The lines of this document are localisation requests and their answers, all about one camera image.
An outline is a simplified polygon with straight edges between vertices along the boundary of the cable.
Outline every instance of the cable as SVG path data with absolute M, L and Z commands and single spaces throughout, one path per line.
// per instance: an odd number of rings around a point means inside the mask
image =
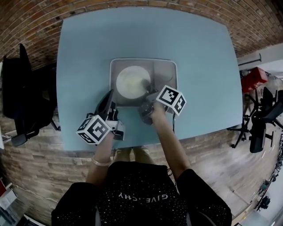
M 17 188 L 20 188 L 20 189 L 26 191 L 26 192 L 30 192 L 30 193 L 34 194 L 35 196 L 40 197 L 40 198 L 42 198 L 42 199 L 44 199 L 44 200 L 52 200 L 52 201 L 58 203 L 58 202 L 55 201 L 54 199 L 51 199 L 51 198 L 44 198 L 44 197 L 42 197 L 42 196 L 39 196 L 39 195 L 35 194 L 34 192 L 32 192 L 32 191 L 30 191 L 30 190 L 26 190 L 26 189 L 24 189 L 24 188 L 22 188 L 22 187 L 20 187 L 20 186 L 18 186 L 18 185 L 15 185 L 15 184 L 13 184 L 13 185 L 16 186 Z
M 175 133 L 176 113 L 173 114 L 173 132 Z

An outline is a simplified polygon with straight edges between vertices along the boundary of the tiled floor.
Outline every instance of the tiled floor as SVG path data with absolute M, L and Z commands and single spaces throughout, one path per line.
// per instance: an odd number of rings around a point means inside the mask
M 283 82 L 271 80 L 266 86 L 274 93 L 275 89 L 283 89 Z M 15 127 L 13 120 L 5 117 L 0 118 L 0 125 L 3 132 Z M 253 194 L 273 171 L 281 130 L 268 125 L 268 133 L 272 130 L 273 146 L 267 140 L 264 151 L 257 154 L 249 152 L 248 140 L 239 143 L 236 149 L 230 147 L 238 132 L 221 130 L 181 140 L 192 168 L 227 202 L 233 216 L 248 206 Z M 149 150 L 157 164 L 167 164 L 160 145 L 149 146 Z M 60 132 L 51 126 L 20 147 L 7 143 L 1 160 L 18 196 L 12 207 L 18 213 L 25 212 L 51 225 L 50 213 L 56 207 L 55 201 L 73 182 L 85 180 L 92 155 L 92 152 L 64 151 Z

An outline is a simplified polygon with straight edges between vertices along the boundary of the light blue tabletop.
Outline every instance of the light blue tabletop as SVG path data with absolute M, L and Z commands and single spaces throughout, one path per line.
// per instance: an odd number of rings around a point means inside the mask
M 115 58 L 156 58 L 177 64 L 178 89 L 187 104 L 176 119 L 179 139 L 235 126 L 242 121 L 239 70 L 227 28 L 170 9 L 113 8 L 65 19 L 57 59 L 57 100 L 66 150 L 94 150 L 76 130 L 109 91 Z M 116 147 L 158 143 L 138 111 L 120 108 L 125 140 Z

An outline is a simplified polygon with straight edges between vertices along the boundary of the gray basin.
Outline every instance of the gray basin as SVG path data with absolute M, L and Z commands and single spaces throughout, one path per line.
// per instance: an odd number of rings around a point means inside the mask
M 151 78 L 151 85 L 158 91 L 161 91 L 164 85 L 178 89 L 177 66 L 173 61 L 134 58 L 114 59 L 110 64 L 110 89 L 114 89 L 114 97 L 118 107 L 139 107 L 145 97 L 127 99 L 117 91 L 117 77 L 123 69 L 129 66 L 140 66 L 147 70 Z

